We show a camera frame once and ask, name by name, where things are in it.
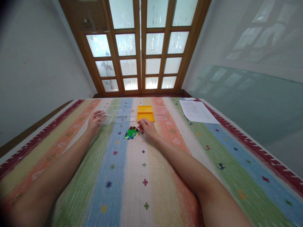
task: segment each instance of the wooden floor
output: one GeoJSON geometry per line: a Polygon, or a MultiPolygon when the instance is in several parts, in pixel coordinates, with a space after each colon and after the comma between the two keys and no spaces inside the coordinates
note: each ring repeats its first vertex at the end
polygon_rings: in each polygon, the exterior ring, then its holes
{"type": "MultiPolygon", "coordinates": [[[[130,96],[119,96],[119,97],[191,97],[186,91],[181,90],[181,94],[164,94],[164,95],[157,95],[157,94],[146,94],[146,95],[130,95],[130,96]]],[[[101,98],[98,94],[94,95],[93,98],[101,98]]],[[[55,109],[53,112],[42,118],[40,121],[26,129],[24,132],[16,136],[11,141],[7,142],[0,148],[0,158],[21,143],[26,137],[36,131],[40,126],[42,126],[45,122],[55,116],[59,111],[61,111],[64,107],[70,104],[71,101],[63,104],[62,106],[55,109]]]]}

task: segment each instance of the green stripe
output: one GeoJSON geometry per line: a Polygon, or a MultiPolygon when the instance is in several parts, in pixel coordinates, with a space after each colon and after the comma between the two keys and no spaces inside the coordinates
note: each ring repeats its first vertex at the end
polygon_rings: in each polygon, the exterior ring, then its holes
{"type": "MultiPolygon", "coordinates": [[[[118,109],[120,103],[121,99],[115,98],[110,105],[118,109]]],[[[74,177],[60,195],[52,221],[53,226],[81,226],[113,125],[112,123],[101,126],[74,177]]]]}
{"type": "MultiPolygon", "coordinates": [[[[180,98],[171,98],[171,101],[180,116],[183,116],[184,113],[180,107],[179,99],[180,98]]],[[[251,179],[244,168],[241,167],[237,160],[207,129],[204,123],[194,122],[193,125],[189,125],[189,121],[185,117],[182,117],[182,119],[192,134],[196,137],[200,146],[205,150],[212,163],[215,166],[218,166],[219,163],[224,163],[226,169],[223,171],[217,170],[217,172],[221,179],[223,179],[229,186],[227,189],[236,199],[239,206],[254,226],[273,226],[274,224],[277,226],[292,226],[280,209],[251,179]],[[238,192],[239,189],[247,196],[244,200],[240,199],[240,194],[238,192]]]]}

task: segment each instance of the person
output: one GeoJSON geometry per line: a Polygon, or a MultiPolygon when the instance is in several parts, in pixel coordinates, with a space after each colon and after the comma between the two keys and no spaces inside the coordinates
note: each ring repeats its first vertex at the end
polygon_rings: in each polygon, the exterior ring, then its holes
{"type": "MultiPolygon", "coordinates": [[[[45,224],[55,199],[73,177],[104,119],[101,111],[91,115],[85,133],[33,182],[12,207],[9,213],[11,226],[45,224]]],[[[198,196],[206,227],[252,226],[233,197],[203,164],[159,136],[152,122],[143,118],[137,123],[139,131],[151,138],[198,196]]]]}

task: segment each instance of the wooden door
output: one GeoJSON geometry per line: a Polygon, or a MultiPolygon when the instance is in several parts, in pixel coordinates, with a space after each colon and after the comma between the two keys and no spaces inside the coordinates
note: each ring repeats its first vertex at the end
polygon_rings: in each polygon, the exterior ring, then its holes
{"type": "Polygon", "coordinates": [[[59,1],[108,97],[178,92],[211,0],[59,1]]]}
{"type": "Polygon", "coordinates": [[[197,26],[209,3],[207,0],[142,0],[142,93],[180,90],[186,63],[197,42],[195,36],[200,34],[201,27],[197,26]]]}

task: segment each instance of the hand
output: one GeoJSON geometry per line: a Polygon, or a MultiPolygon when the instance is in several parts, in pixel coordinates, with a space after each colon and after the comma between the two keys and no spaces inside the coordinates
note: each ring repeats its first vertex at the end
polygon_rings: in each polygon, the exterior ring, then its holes
{"type": "Polygon", "coordinates": [[[154,123],[147,120],[146,118],[140,119],[137,123],[139,124],[138,129],[139,129],[140,132],[145,132],[152,139],[159,136],[159,134],[157,133],[157,130],[154,126],[154,123]]]}
{"type": "Polygon", "coordinates": [[[99,113],[101,113],[100,110],[95,111],[92,113],[91,117],[89,118],[86,133],[90,136],[95,137],[98,134],[100,126],[101,126],[101,122],[105,121],[105,119],[106,119],[105,115],[99,114],[99,113]]]}

